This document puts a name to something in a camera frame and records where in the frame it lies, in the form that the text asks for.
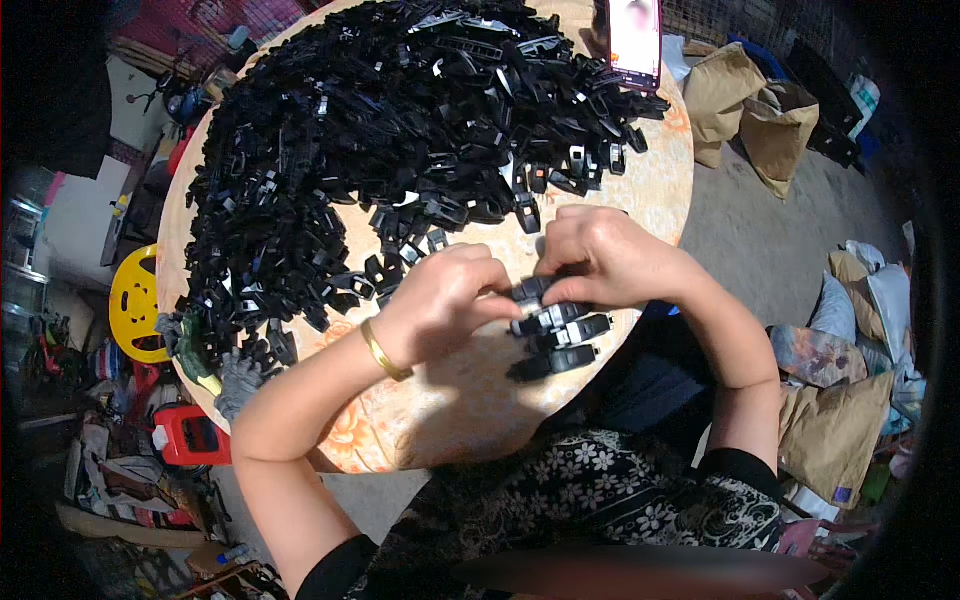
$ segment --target gray work glove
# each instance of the gray work glove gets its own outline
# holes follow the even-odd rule
[[[167,356],[174,357],[177,351],[177,342],[183,334],[183,328],[180,326],[180,320],[183,318],[181,313],[175,312],[173,316],[167,313],[156,315],[156,325],[154,331],[163,336],[163,345],[167,347]]]
[[[224,361],[224,390],[213,400],[213,405],[233,425],[237,415],[263,385],[263,374],[260,363],[253,362],[250,357],[241,358],[240,348],[234,348],[221,358]]]

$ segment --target phone screen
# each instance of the phone screen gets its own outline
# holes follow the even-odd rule
[[[610,66],[625,85],[660,87],[660,0],[608,0]]]

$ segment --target brown paper sack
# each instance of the brown paper sack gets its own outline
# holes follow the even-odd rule
[[[690,69],[684,102],[697,162],[711,169],[720,166],[720,146],[740,129],[743,99],[766,84],[740,42],[724,46]]]
[[[820,104],[799,85],[772,81],[757,99],[743,101],[740,138],[756,174],[786,199],[790,181],[820,119]]]
[[[888,371],[849,386],[786,391],[780,456],[790,474],[833,506],[856,506],[893,387]]]

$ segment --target round table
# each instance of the round table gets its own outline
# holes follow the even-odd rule
[[[359,0],[340,0],[307,15],[251,57],[240,77],[271,47],[306,27],[323,23],[331,12],[357,4]],[[575,52],[588,54],[580,32],[589,31],[592,0],[529,0],[527,4],[541,15],[559,14],[561,29],[576,42]],[[626,175],[605,175],[602,191],[589,192],[584,199],[550,186],[538,197],[544,224],[554,219],[560,205],[603,204],[626,210],[660,239],[679,243],[693,188],[693,141],[683,96],[670,72],[665,67],[661,72],[660,96],[672,108],[661,122],[638,120],[650,150],[638,156],[627,148]],[[190,224],[197,208],[194,205],[187,209],[184,199],[196,167],[204,162],[203,145],[214,112],[204,118],[191,139],[163,207],[156,262],[160,312],[173,312],[180,296],[189,291],[183,250],[193,239]],[[368,224],[370,216],[357,206],[336,208],[348,231],[347,265],[363,271],[364,260],[379,252],[379,240]],[[448,237],[450,243],[487,244],[514,281],[531,275],[537,263],[540,236],[525,235],[512,217],[498,226],[471,224]],[[324,334],[302,317],[285,328],[293,330],[300,360],[304,360],[347,335],[377,310],[376,302],[367,301],[346,317],[329,310],[330,328]],[[411,379],[403,383],[384,381],[353,398],[328,426],[318,444],[320,452],[313,453],[311,462],[318,470],[361,473],[428,468],[510,454],[530,440],[546,417],[574,398],[620,347],[636,322],[636,312],[618,310],[613,317],[613,331],[593,341],[600,349],[596,362],[530,385],[517,385],[504,376],[510,365],[524,357],[524,351],[520,341],[506,334],[506,324],[490,324],[478,331],[462,351],[441,362],[416,367]],[[211,394],[190,383],[176,361],[175,365],[195,401],[229,432],[229,424],[214,408]]]

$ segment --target gold bangle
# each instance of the gold bangle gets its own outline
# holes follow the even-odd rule
[[[364,341],[367,342],[367,348],[370,349],[370,354],[373,355],[373,360],[376,361],[376,364],[383,368],[387,374],[394,379],[394,381],[403,381],[414,376],[413,369],[401,370],[396,367],[396,365],[390,362],[390,359],[387,358],[387,355],[384,353],[383,348],[377,343],[376,338],[373,337],[373,329],[370,326],[370,319],[367,319],[360,325],[360,333],[363,334]]]

